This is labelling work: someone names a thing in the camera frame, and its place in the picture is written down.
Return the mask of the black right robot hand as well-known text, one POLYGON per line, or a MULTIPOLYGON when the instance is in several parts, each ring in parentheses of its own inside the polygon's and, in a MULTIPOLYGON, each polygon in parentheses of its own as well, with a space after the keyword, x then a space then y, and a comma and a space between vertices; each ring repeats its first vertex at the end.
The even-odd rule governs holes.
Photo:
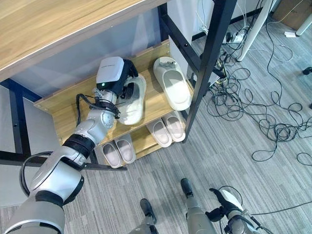
POLYGON ((220 221, 224 216, 230 220, 234 216, 242 214, 244 209, 233 194, 223 189, 217 190, 210 188, 209 191, 215 194, 218 202, 220 203, 220 207, 215 208, 210 212, 206 212, 206 216, 210 221, 220 221))

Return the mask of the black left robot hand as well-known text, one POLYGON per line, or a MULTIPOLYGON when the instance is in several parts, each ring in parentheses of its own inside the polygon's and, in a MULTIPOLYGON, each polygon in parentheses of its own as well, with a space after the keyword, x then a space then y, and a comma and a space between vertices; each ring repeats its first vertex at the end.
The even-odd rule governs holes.
POLYGON ((119 97, 128 77, 138 77, 138 71, 131 60, 121 57, 105 58, 97 72, 96 88, 99 91, 111 91, 119 97))

